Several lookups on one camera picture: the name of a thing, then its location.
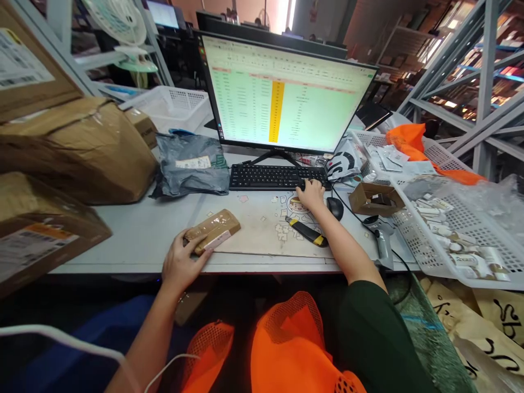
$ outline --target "black cable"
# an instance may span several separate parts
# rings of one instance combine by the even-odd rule
[[[362,224],[362,226],[364,228],[366,228],[369,232],[371,232],[371,234],[373,236],[375,236],[375,234],[373,233],[373,231],[371,229],[369,229],[367,226],[364,225],[364,222],[360,219],[359,216],[357,216],[353,210],[351,210],[351,208],[342,200],[342,198],[340,197],[340,195],[338,195],[337,193],[337,190],[335,190],[335,183],[336,181],[332,182],[331,184],[331,195],[333,195],[333,191],[335,191],[335,194],[337,194],[337,197],[338,199],[340,200],[340,202],[342,202],[342,204],[346,207],[347,210],[349,210],[349,212],[355,216],[355,218],[360,221],[360,223]],[[413,273],[411,272],[411,269],[409,268],[408,264],[406,263],[406,261],[404,261],[404,259],[394,250],[394,249],[391,249],[391,251],[393,251],[393,254],[395,254],[399,259],[400,259],[400,262],[402,262],[404,264],[404,266],[406,267],[407,269],[407,274],[409,274],[409,278],[408,278],[408,289],[407,291],[400,297],[400,299],[398,300],[395,300],[393,302],[393,304],[396,306],[400,303],[402,303],[409,295],[409,293],[411,292],[411,288],[413,286]]]

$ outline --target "gray plastic mailer bag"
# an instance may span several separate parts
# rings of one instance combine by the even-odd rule
[[[229,170],[218,139],[157,134],[160,171],[152,198],[229,194]]]

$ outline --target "spreadsheet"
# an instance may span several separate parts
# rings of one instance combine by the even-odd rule
[[[203,36],[226,140],[333,152],[375,71]]]

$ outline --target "hand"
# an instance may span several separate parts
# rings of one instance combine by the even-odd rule
[[[175,297],[180,297],[186,288],[195,281],[213,253],[213,249],[208,249],[196,261],[191,259],[191,253],[207,235],[200,235],[184,247],[183,239],[189,229],[184,229],[176,235],[168,254],[165,256],[164,267],[162,268],[162,288]]]
[[[324,192],[326,189],[322,187],[322,183],[318,180],[306,180],[306,188],[302,191],[299,187],[296,188],[296,193],[299,196],[302,204],[311,210],[314,210],[324,205]]]

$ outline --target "orange safety vest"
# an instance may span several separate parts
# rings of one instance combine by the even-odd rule
[[[182,381],[183,393],[207,393],[233,343],[234,328],[225,323],[204,326],[193,338]],[[365,393],[357,376],[341,373],[324,345],[317,304],[307,292],[273,306],[258,322],[251,351],[253,393]]]

